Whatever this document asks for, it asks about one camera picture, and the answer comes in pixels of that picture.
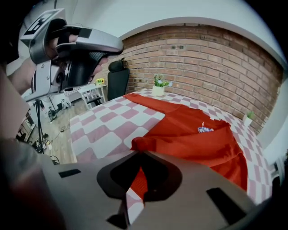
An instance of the red fabric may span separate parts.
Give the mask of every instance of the red fabric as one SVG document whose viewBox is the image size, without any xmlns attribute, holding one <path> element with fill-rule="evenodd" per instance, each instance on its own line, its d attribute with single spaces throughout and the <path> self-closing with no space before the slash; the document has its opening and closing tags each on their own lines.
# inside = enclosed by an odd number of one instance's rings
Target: red fabric
<svg viewBox="0 0 288 230">
<path fill-rule="evenodd" d="M 180 104 L 134 93 L 124 97 L 165 114 L 144 137 L 132 140 L 131 150 L 150 150 L 204 164 L 247 191 L 246 160 L 229 123 L 212 120 L 202 110 Z M 212 128 L 214 131 L 199 133 L 198 128 L 202 127 L 203 122 L 204 127 Z M 131 187 L 143 198 L 147 191 L 143 172 L 138 173 Z"/>
</svg>

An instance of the pink and white checkered cloth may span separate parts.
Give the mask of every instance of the pink and white checkered cloth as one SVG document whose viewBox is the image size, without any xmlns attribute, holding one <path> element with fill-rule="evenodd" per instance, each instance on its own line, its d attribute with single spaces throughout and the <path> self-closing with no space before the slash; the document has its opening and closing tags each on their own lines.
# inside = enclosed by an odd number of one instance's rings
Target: pink and white checkered cloth
<svg viewBox="0 0 288 230">
<path fill-rule="evenodd" d="M 153 97 L 150 89 L 143 89 L 136 93 L 201 109 L 211 119 L 229 122 L 235 139 L 246 158 L 248 196 L 256 204 L 271 196 L 271 175 L 269 165 L 262 155 L 261 145 L 255 133 L 249 127 L 245 127 L 240 119 L 204 102 L 174 93 L 166 93 L 162 97 Z M 144 136 L 163 117 L 164 114 L 128 99 L 116 98 L 70 120 L 73 152 L 78 162 L 90 162 L 127 151 L 131 148 L 133 138 Z M 143 209 L 143 203 L 132 189 L 127 192 L 127 203 L 129 219 L 132 223 Z"/>
</svg>

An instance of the white pot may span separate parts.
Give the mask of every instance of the white pot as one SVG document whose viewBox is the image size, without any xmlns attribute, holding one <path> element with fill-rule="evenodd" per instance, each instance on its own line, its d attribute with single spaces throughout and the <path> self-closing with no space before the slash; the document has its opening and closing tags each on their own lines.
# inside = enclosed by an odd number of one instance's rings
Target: white pot
<svg viewBox="0 0 288 230">
<path fill-rule="evenodd" d="M 251 124 L 252 119 L 248 118 L 247 115 L 245 114 L 242 121 L 244 123 L 244 126 L 248 127 Z"/>
<path fill-rule="evenodd" d="M 153 96 L 163 96 L 164 95 L 164 87 L 159 87 L 159 86 L 153 86 L 152 89 L 152 95 Z"/>
</svg>

